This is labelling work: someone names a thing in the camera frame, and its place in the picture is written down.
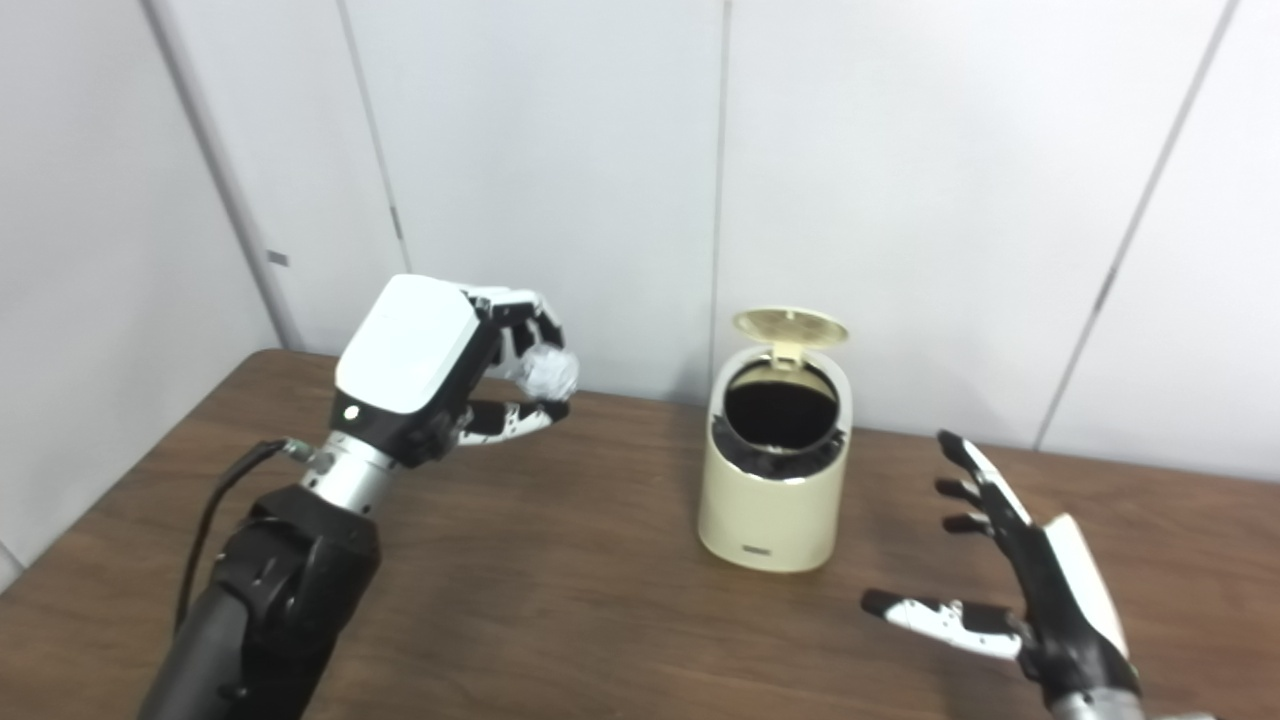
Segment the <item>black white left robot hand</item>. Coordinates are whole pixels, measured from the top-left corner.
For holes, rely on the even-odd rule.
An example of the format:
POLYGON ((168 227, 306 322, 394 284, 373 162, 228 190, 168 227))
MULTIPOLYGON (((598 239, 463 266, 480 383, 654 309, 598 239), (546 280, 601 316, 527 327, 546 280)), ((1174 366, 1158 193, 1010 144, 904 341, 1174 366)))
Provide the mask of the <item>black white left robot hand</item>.
POLYGON ((330 428, 417 468, 562 421, 577 377, 541 293, 398 274, 338 360, 330 428))

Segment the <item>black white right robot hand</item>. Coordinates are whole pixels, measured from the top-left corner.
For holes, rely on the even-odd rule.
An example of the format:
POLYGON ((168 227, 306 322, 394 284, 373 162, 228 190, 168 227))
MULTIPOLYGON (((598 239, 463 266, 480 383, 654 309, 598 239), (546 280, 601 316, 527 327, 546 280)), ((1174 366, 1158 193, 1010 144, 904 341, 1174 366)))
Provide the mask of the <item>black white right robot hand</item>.
POLYGON ((869 589, 861 609, 879 620, 952 646, 1014 662, 1039 687, 1055 719, 1142 719, 1140 680, 1108 585, 1076 520, 1036 521, 997 466, 969 439, 936 436, 965 471, 934 489, 972 511, 943 520, 951 534, 982 534, 1006 557, 1024 609, 869 589))

